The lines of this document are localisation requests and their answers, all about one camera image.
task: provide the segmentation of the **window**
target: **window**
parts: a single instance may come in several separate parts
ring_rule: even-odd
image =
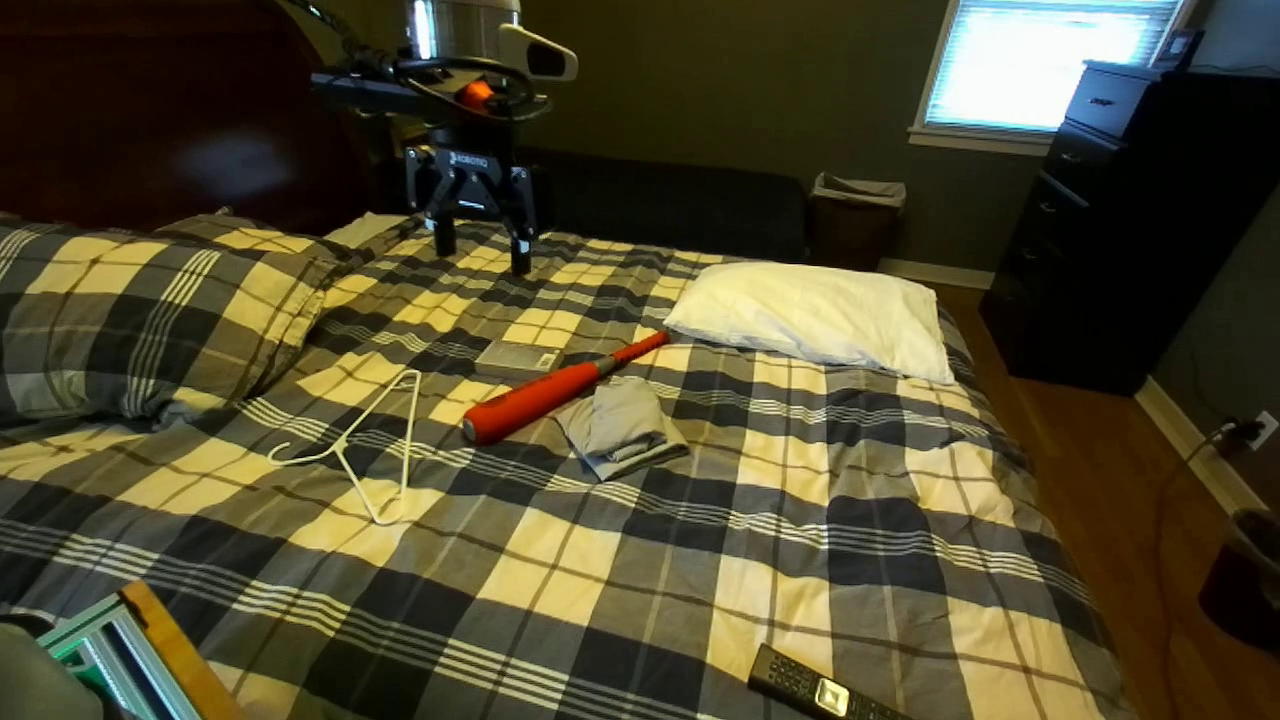
[[[954,0],[913,140],[1057,134],[1086,62],[1150,63],[1185,0]]]

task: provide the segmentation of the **black dresser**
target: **black dresser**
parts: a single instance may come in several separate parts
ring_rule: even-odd
[[[984,320],[1018,378],[1136,394],[1280,178],[1280,81],[1089,63]]]

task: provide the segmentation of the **pillow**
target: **pillow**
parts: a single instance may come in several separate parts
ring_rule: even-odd
[[[182,419],[304,348],[329,262],[0,224],[0,419]]]
[[[879,274],[717,265],[685,289],[667,329],[713,344],[955,386],[937,291]]]

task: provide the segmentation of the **wall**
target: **wall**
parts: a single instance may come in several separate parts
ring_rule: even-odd
[[[529,146],[910,181],[898,257],[997,267],[1038,162],[910,148],[945,0],[523,0],[581,52]]]
[[[1218,0],[1195,70],[1280,77],[1280,3]],[[1280,187],[1242,238],[1202,307],[1165,354],[1159,388],[1214,431],[1230,416],[1280,416]],[[1259,496],[1280,496],[1280,453],[1242,462]]]

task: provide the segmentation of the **plaid bedspread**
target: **plaid bedspread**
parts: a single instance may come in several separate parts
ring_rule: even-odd
[[[706,265],[549,238],[516,281],[486,224],[452,262],[404,240],[239,412],[6,431],[0,604],[149,582],[247,715],[797,715],[745,683],[759,643],[919,720],[1127,715],[974,388],[675,340],[625,378],[679,455],[592,480],[554,419],[462,439],[520,382],[486,348],[641,340]]]

